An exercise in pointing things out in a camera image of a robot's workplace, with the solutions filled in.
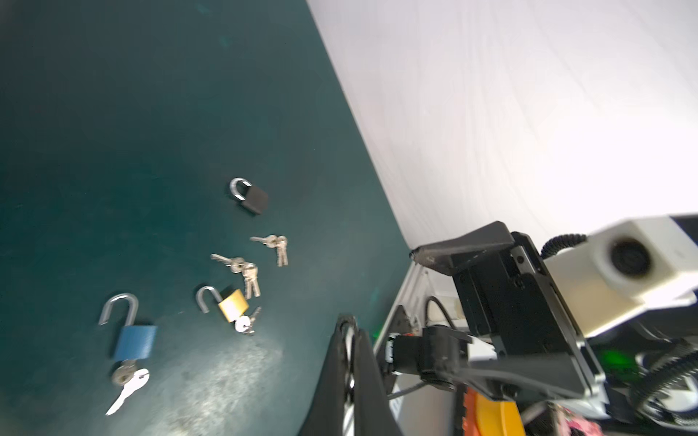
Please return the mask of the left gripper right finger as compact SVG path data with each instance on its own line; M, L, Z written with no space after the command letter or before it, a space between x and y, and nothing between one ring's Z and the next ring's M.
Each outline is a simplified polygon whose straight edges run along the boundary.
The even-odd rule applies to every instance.
M354 336L352 353L354 376L354 434L402 435L392 414L383 377L368 333L361 329Z

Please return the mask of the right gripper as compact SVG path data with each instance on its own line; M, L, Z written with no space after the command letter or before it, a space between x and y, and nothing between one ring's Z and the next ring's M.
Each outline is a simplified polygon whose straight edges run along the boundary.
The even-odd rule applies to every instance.
M526 234L493 222L422 245L414 262L454 282L469 330L424 327L386 342L387 367L445 391L467 385L492 401L583 400L605 373Z

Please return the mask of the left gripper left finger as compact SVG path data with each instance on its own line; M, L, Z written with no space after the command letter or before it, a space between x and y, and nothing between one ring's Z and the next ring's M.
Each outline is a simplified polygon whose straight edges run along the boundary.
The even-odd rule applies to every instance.
M348 373L345 333L349 317L340 315L334 327L316 391L299 435L342 435Z

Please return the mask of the black padlock with keys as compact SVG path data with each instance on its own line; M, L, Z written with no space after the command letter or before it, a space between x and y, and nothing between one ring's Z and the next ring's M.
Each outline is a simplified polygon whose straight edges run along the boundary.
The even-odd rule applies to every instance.
M240 205L253 214L263 214L268 207L268 194L243 177L234 178L229 183L229 190Z

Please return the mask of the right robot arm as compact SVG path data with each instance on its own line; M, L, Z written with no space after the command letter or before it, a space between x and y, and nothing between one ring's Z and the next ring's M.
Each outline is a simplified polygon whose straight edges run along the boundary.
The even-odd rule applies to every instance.
M537 247L493 222L422 245L411 260L449 277L454 309L397 302L377 359L491 401L559 404L629 431L697 430L697 219L630 219Z

